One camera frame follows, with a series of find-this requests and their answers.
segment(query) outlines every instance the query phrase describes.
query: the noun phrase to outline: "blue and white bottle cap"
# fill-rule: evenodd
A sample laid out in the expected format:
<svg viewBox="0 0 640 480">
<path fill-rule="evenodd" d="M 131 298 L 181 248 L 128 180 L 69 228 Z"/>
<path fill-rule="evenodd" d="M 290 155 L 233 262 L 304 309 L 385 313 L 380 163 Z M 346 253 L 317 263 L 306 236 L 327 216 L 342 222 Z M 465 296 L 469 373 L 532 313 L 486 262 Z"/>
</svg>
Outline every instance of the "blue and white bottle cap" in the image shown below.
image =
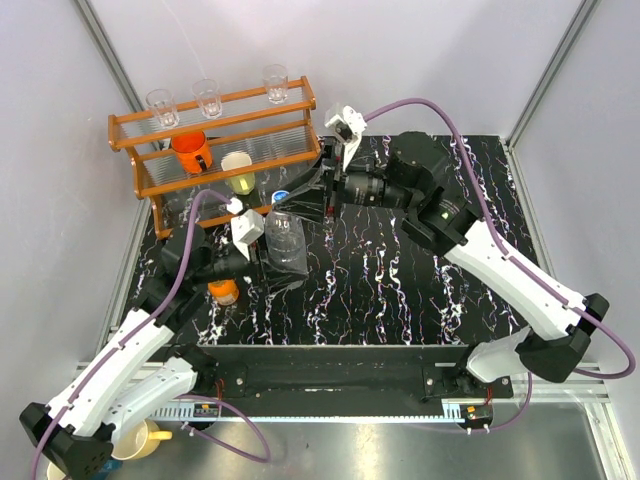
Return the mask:
<svg viewBox="0 0 640 480">
<path fill-rule="evenodd" d="M 277 190 L 273 192 L 273 195 L 271 195 L 271 203 L 276 203 L 278 200 L 282 200 L 287 195 L 289 195 L 289 192 L 287 192 L 286 190 Z"/>
</svg>

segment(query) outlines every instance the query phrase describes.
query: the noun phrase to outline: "bottle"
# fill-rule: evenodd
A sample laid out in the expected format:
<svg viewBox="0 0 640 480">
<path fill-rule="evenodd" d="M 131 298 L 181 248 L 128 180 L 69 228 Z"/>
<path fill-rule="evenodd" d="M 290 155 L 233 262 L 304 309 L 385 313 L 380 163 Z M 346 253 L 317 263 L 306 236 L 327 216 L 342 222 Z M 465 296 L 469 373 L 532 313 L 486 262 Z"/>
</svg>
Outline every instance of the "bottle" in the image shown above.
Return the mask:
<svg viewBox="0 0 640 480">
<path fill-rule="evenodd" d="M 240 291 L 233 280 L 222 280 L 209 284 L 209 293 L 220 305 L 231 305 L 236 303 L 240 296 Z"/>
<path fill-rule="evenodd" d="M 278 190 L 271 203 L 286 197 L 289 192 Z M 271 211 L 264 222 L 267 256 L 272 267 L 294 273 L 307 273 L 307 243 L 300 217 Z"/>
</svg>

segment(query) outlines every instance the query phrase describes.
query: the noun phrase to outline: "drinking glass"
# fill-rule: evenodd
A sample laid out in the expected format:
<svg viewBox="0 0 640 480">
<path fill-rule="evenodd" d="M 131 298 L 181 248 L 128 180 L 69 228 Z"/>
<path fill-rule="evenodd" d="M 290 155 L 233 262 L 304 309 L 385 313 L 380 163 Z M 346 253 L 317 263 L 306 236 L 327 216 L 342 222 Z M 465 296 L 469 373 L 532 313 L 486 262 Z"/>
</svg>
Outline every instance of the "drinking glass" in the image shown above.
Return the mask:
<svg viewBox="0 0 640 480">
<path fill-rule="evenodd" d="M 147 105 L 162 128 L 173 128 L 178 125 L 180 120 L 178 109 L 169 90 L 159 88 L 149 92 Z"/>
<path fill-rule="evenodd" d="M 205 78 L 193 84 L 191 87 L 196 102 L 200 105 L 200 111 L 206 118 L 218 118 L 222 115 L 222 101 L 218 90 L 218 83 L 210 78 Z"/>
<path fill-rule="evenodd" d="M 267 89 L 269 101 L 275 104 L 284 103 L 289 84 L 287 69 L 282 65 L 268 65 L 262 70 L 262 81 Z"/>
</svg>

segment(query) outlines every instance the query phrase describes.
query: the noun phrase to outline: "metal floor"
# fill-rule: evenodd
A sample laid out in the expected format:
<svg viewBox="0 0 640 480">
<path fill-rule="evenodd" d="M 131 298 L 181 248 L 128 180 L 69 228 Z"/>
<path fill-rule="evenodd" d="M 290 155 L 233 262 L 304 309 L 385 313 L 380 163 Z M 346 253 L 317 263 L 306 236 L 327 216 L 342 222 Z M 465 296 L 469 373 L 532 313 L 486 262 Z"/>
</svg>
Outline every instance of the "metal floor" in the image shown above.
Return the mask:
<svg viewBox="0 0 640 480">
<path fill-rule="evenodd" d="M 515 408 L 497 405 L 496 424 L 513 415 Z M 273 452 L 271 465 L 190 438 L 173 424 L 173 440 L 147 458 L 125 462 L 109 479 L 606 478 L 586 413 L 577 404 L 534 404 L 513 428 L 488 436 L 426 432 L 399 424 L 262 423 L 260 427 Z M 243 424 L 220 423 L 208 432 L 261 454 L 260 444 Z"/>
</svg>

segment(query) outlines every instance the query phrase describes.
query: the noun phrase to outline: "tabletop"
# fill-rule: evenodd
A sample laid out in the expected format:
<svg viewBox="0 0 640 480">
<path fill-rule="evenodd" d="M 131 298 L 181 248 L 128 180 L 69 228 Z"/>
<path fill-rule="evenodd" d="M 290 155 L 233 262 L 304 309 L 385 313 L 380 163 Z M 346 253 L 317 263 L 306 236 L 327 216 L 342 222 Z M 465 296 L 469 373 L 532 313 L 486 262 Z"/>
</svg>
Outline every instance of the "tabletop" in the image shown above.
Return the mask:
<svg viewBox="0 0 640 480">
<path fill-rule="evenodd" d="M 470 181 L 449 137 L 435 137 L 449 152 L 446 181 L 475 203 Z M 496 136 L 465 137 L 498 231 L 536 261 L 503 145 Z M 373 158 L 383 166 L 393 137 L 365 137 L 354 162 Z M 256 175 L 263 201 L 305 168 L 281 167 Z M 196 191 L 183 195 L 194 197 Z M 228 307 L 207 293 L 205 305 L 172 343 L 200 345 L 429 345 L 468 344 L 500 338 L 526 323 L 473 275 L 411 242 L 400 229 L 402 212 L 347 206 L 333 230 L 305 225 L 309 278 L 294 290 L 267 295 L 249 277 Z M 188 215 L 181 215 L 186 221 Z M 228 225 L 211 231 L 220 244 Z M 127 304 L 154 274 L 162 247 L 150 218 Z"/>
</svg>

